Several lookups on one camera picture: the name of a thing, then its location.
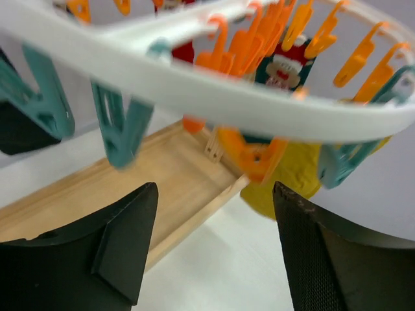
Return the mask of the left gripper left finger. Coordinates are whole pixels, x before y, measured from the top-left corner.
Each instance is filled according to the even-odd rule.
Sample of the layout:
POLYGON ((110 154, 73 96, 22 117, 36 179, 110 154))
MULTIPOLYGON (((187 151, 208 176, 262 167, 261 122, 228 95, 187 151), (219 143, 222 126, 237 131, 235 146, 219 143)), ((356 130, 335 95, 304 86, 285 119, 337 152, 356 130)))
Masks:
POLYGON ((130 310, 139 299, 159 192, 120 200, 31 240, 1 244, 2 310, 130 310))

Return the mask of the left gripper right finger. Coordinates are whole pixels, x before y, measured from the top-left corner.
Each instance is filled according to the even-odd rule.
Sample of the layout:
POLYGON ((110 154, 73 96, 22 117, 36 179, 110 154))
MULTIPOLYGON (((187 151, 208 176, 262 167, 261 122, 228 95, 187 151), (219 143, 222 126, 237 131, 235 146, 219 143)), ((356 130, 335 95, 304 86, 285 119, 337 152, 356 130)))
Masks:
POLYGON ((295 310, 413 310, 414 241, 351 222, 274 184, 295 310))

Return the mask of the yellow sock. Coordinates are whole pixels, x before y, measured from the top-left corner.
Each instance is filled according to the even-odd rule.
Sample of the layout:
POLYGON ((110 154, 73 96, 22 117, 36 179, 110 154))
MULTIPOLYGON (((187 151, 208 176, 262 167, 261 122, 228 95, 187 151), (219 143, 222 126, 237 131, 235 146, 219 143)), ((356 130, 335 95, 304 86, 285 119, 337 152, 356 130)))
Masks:
POLYGON ((244 135, 220 127, 217 139, 225 153, 250 180, 241 198, 260 215, 275 220, 272 189, 281 182, 306 199, 321 187, 317 178, 320 144, 244 135))

